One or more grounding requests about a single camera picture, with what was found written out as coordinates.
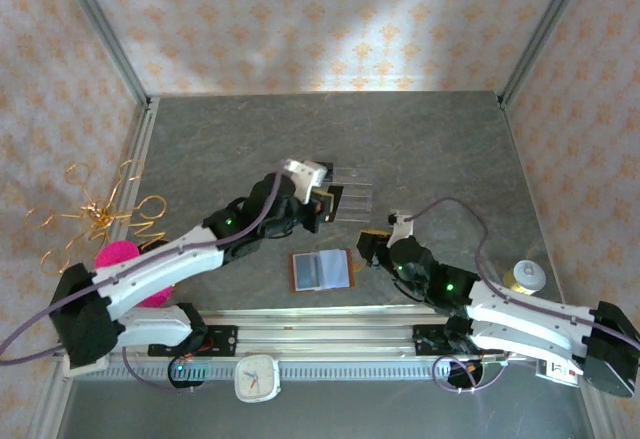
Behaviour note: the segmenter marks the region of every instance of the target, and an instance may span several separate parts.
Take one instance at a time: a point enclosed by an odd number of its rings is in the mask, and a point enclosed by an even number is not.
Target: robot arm
[[[326,168],[288,160],[284,169],[288,174],[280,178],[266,214],[263,209],[278,179],[275,173],[255,184],[249,196],[234,200],[172,242],[96,272],[82,264],[65,270],[52,303],[105,284],[50,314],[70,367],[93,364],[119,346],[182,344],[185,351],[199,347],[206,327],[190,304],[134,306],[170,285],[255,252],[263,239],[289,235],[297,225],[316,233],[332,208],[332,196],[314,190],[322,184]]]
[[[389,222],[390,234],[361,234],[360,255],[369,265],[386,269],[403,293],[450,317],[444,330],[414,340],[437,344],[450,354],[519,353],[584,375],[610,394],[633,395],[640,352],[588,325],[605,325],[638,340],[640,334],[618,307],[600,302],[591,310],[497,285],[492,290],[477,274],[437,262],[413,236],[410,216],[395,214]]]

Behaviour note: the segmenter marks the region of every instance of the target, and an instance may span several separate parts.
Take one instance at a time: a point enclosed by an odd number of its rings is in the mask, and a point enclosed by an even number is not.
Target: gold wire ornament
[[[138,173],[128,177],[128,171],[134,171],[135,169],[139,169]],[[67,168],[64,173],[65,182],[71,186],[82,188],[82,192],[87,199],[86,204],[81,205],[76,213],[57,213],[49,205],[38,205],[29,210],[24,218],[26,227],[33,230],[51,226],[56,219],[75,219],[81,223],[82,232],[68,241],[64,248],[56,247],[50,249],[42,256],[40,269],[44,274],[49,276],[62,274],[71,263],[71,248],[82,238],[85,238],[88,242],[98,240],[99,245],[93,256],[95,258],[103,246],[111,242],[109,228],[116,221],[120,221],[121,225],[128,226],[133,230],[134,236],[142,240],[138,244],[141,248],[164,239],[166,236],[164,231],[149,232],[149,229],[167,211],[167,201],[164,197],[158,195],[147,196],[138,205],[124,211],[118,211],[114,202],[122,184],[140,179],[143,171],[144,165],[142,161],[129,159],[123,162],[118,168],[118,182],[111,190],[111,195],[107,199],[94,199],[87,187],[87,181],[91,175],[91,167],[84,162],[77,162]],[[152,213],[153,210],[157,209],[159,209],[159,212]],[[35,217],[45,217],[45,219],[41,222],[34,222]]]

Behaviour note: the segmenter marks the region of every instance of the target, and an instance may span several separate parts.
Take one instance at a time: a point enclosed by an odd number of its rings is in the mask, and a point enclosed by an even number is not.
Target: black cable
[[[227,209],[233,209],[235,211],[239,211],[240,210],[240,204],[242,204],[244,201],[246,201],[247,198],[246,197],[237,197],[235,198],[233,201],[231,201],[228,205],[227,205]]]
[[[293,229],[289,229],[282,234],[274,234],[273,236],[265,237],[265,239],[284,239],[285,237],[289,237],[291,234],[293,234]]]
[[[169,361],[169,365],[167,366],[167,379],[173,387],[176,389],[188,389],[193,387],[200,387],[204,384],[204,381],[189,381],[189,377],[191,376],[191,370],[187,370],[187,380],[185,381],[176,381],[173,378],[173,365],[177,360],[181,359],[182,356],[175,356],[173,359]]]
[[[398,289],[398,291],[400,291],[402,294],[404,294],[406,297],[408,297],[409,299],[411,299],[412,301],[415,302],[424,302],[423,299],[418,299],[417,297],[412,296],[411,294],[409,294],[408,292],[404,291],[399,285],[398,285],[398,281],[396,279],[394,279],[393,281],[393,286]]]

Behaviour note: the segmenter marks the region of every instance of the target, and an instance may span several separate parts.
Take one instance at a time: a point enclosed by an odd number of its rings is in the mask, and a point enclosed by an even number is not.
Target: floral wallpaper
[[[99,0],[151,95],[500,90],[550,0]]]
[[[27,229],[36,204],[66,212],[82,190],[63,181],[66,167],[93,167],[89,189],[107,193],[122,160],[136,104],[76,0],[0,0],[0,339],[49,304],[57,279],[40,257],[77,232],[54,221],[49,234]],[[87,252],[77,251],[79,259]],[[50,347],[43,320],[6,357]],[[0,372],[0,437],[22,438],[48,380],[50,361]]]
[[[509,109],[568,299],[619,304],[636,328],[639,98],[640,0],[573,0]],[[618,405],[637,437],[640,401]]]

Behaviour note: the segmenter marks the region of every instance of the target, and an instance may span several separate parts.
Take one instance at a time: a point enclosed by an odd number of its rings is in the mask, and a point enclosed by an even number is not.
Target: white clock
[[[264,402],[280,392],[278,361],[266,354],[238,361],[234,377],[236,396],[242,402]]]

